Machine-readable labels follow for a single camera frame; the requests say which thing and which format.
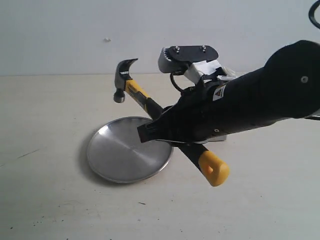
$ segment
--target white wall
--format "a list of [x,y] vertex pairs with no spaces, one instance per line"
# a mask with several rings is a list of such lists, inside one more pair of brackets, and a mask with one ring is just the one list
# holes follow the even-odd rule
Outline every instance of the white wall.
[[136,57],[132,71],[152,73],[162,47],[202,44],[251,71],[286,44],[319,39],[314,1],[2,0],[0,75],[113,73]]

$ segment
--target warning label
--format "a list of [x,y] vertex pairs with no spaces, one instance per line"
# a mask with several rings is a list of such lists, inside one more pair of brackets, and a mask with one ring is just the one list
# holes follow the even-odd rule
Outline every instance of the warning label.
[[217,87],[213,93],[212,101],[222,99],[224,97],[225,88],[226,88],[226,85]]

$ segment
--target bolt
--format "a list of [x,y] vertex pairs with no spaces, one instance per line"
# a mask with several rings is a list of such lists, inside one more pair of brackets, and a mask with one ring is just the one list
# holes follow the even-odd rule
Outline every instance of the bolt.
[[307,76],[301,77],[301,82],[302,82],[303,84],[306,84],[308,81],[309,81],[309,78],[308,78]]
[[174,51],[175,51],[176,53],[179,53],[180,47],[179,47],[179,46],[175,46],[175,47],[174,47]]

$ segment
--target white table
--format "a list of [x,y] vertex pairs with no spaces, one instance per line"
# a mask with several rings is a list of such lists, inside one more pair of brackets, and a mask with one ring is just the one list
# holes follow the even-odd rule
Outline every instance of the white table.
[[[178,99],[167,75],[134,77],[162,106]],[[113,93],[112,75],[0,77],[1,239],[319,239],[320,122],[207,144],[231,170],[216,188],[178,149],[156,176],[115,185],[89,170],[88,141],[111,120],[147,115]]]

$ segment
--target stainless steel plate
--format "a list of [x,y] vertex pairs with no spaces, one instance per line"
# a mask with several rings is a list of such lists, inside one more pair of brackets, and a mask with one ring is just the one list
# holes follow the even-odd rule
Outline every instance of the stainless steel plate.
[[91,139],[87,159],[91,169],[115,183],[135,183],[160,172],[173,148],[166,142],[141,143],[137,127],[151,122],[145,117],[125,117],[109,122]]

